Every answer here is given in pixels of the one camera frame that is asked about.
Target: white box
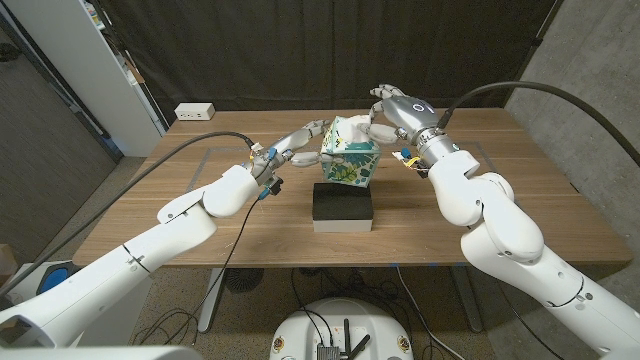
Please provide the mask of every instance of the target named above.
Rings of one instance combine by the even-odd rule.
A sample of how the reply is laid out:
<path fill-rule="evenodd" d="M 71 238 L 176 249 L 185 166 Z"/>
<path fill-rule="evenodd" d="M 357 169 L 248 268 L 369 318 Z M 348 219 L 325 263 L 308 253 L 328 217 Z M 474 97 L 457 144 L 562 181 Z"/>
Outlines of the white box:
<path fill-rule="evenodd" d="M 211 120 L 216 109 L 212 103 L 180 103 L 174 112 L 180 120 Z"/>

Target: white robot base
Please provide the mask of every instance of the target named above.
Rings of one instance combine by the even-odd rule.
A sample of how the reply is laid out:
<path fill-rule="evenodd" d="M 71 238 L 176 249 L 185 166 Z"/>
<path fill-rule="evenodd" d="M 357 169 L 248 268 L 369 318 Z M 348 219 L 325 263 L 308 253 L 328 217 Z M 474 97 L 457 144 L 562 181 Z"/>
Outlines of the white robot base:
<path fill-rule="evenodd" d="M 331 347 L 331 331 L 333 347 L 338 349 L 333 348 L 331 351 L 323 348 L 318 330 L 307 314 L 298 310 L 276 330 L 269 359 L 339 360 L 344 359 L 349 353 L 353 357 L 348 358 L 355 360 L 413 359 L 407 332 L 398 321 L 376 306 L 351 298 L 327 298 L 311 303 L 305 308 L 322 334 L 324 347 Z M 314 313 L 320 314 L 328 326 Z M 349 329 L 349 336 L 345 336 L 345 328 Z"/>

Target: wooden table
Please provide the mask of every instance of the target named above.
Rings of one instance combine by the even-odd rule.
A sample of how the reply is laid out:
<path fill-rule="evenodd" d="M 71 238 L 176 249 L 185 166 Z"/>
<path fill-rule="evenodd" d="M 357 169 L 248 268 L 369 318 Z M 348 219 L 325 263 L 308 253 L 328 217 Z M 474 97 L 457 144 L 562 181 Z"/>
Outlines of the wooden table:
<path fill-rule="evenodd" d="M 178 144 L 205 132 L 237 131 L 268 146 L 311 120 L 366 113 L 368 110 L 218 112 L 211 121 L 176 121 L 141 170 Z M 624 264 L 632 259 L 622 239 L 505 110 L 456 110 L 447 131 L 482 164 L 476 174 L 499 172 L 511 183 L 517 201 L 538 223 L 547 245 L 565 260 L 573 264 Z M 320 142 L 319 138 L 313 139 L 310 149 L 319 149 Z M 287 164 L 277 171 L 284 179 L 282 192 L 255 207 L 229 266 L 465 263 L 460 236 L 466 229 L 445 221 L 431 183 L 391 156 L 391 151 L 403 146 L 383 147 L 371 182 L 371 232 L 314 233 L 311 200 L 314 182 L 322 181 L 320 167 Z M 74 263 L 87 265 L 156 225 L 156 214 L 167 202 L 215 181 L 230 166 L 247 158 L 246 145 L 232 137 L 208 139 L 184 149 L 107 211 L 76 252 Z M 219 230 L 211 239 L 167 265 L 220 267 L 248 207 L 233 218 L 216 220 Z"/>

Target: cable connector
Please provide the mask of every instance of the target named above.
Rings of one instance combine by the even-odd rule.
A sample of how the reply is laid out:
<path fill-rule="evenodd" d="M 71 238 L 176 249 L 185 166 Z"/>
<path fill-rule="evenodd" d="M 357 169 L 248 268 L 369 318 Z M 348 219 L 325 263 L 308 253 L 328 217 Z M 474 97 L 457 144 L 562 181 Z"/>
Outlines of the cable connector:
<path fill-rule="evenodd" d="M 407 148 L 402 148 L 402 150 L 400 150 L 400 154 L 402 154 L 402 157 L 405 159 L 411 159 L 411 151 Z"/>
<path fill-rule="evenodd" d="M 396 159 L 404 162 L 404 156 L 402 156 L 402 154 L 399 151 L 394 151 L 391 153 L 391 155 L 393 155 L 393 157 L 395 157 Z"/>

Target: table leg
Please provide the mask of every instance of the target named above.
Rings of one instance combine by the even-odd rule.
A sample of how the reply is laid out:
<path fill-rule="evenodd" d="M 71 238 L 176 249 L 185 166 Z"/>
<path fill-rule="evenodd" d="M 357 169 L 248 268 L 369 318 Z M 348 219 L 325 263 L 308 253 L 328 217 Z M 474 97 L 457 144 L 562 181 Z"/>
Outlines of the table leg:
<path fill-rule="evenodd" d="M 209 285 L 207 286 L 207 291 L 218 277 L 218 275 L 222 272 L 222 269 L 214 268 L 211 270 L 211 276 L 209 277 Z M 224 274 L 222 274 L 220 280 L 216 286 L 213 287 L 209 296 L 204 300 L 202 304 L 202 310 L 200 311 L 200 318 L 198 320 L 198 331 L 200 333 L 206 333 L 211 329 L 211 323 L 213 322 L 213 314 L 216 310 L 216 305 L 218 304 L 218 299 L 220 298 L 220 293 L 222 292 L 222 281 L 224 279 Z"/>
<path fill-rule="evenodd" d="M 452 266 L 451 277 L 453 278 L 453 283 L 456 285 L 456 290 L 458 290 L 464 312 L 467 315 L 469 329 L 475 333 L 481 332 L 483 330 L 482 319 L 480 318 L 480 310 L 478 309 L 476 296 L 471 288 L 467 267 Z"/>

